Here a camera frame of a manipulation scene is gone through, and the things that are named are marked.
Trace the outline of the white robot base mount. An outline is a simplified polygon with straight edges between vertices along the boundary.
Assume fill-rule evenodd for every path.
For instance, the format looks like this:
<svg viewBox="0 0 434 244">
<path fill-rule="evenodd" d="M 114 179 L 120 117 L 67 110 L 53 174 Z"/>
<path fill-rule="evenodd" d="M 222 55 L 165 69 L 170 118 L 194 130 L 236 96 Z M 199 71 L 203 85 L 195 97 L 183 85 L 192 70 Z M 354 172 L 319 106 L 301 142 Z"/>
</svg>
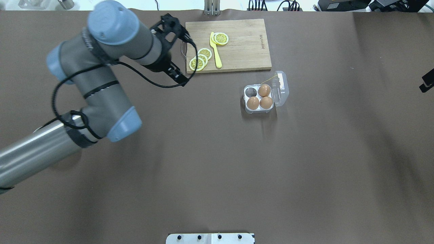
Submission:
<svg viewBox="0 0 434 244">
<path fill-rule="evenodd" d="M 253 233 L 172 233 L 166 244 L 254 244 Z"/>
</svg>

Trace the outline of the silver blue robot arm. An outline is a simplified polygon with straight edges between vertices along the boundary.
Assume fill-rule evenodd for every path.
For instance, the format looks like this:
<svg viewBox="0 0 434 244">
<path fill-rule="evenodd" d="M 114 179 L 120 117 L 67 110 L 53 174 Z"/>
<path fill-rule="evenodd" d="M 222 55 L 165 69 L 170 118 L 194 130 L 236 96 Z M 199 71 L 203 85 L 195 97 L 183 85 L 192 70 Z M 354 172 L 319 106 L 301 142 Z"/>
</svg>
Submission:
<svg viewBox="0 0 434 244">
<path fill-rule="evenodd" d="M 148 28 L 121 3 L 99 2 L 81 33 L 48 54 L 47 67 L 59 80 L 51 96 L 55 118 L 1 149 L 1 193 L 103 138 L 118 142 L 140 129 L 142 120 L 111 67 L 123 65 L 139 74 L 119 60 L 127 57 L 175 81 L 152 85 L 185 86 L 193 76 L 186 77 L 172 62 L 176 40 L 197 50 L 189 32 L 170 14 Z"/>
</svg>

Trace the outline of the second robot arm gripper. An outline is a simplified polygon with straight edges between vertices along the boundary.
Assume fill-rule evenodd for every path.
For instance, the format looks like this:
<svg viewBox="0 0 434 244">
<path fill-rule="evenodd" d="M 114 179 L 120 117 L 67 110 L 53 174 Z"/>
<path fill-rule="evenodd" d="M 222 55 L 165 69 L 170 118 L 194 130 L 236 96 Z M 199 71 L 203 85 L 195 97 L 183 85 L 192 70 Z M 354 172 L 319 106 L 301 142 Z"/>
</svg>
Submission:
<svg viewBox="0 0 434 244">
<path fill-rule="evenodd" d="M 428 90 L 434 87 L 434 68 L 422 76 L 423 83 L 419 86 L 422 93 L 426 93 Z"/>
</svg>

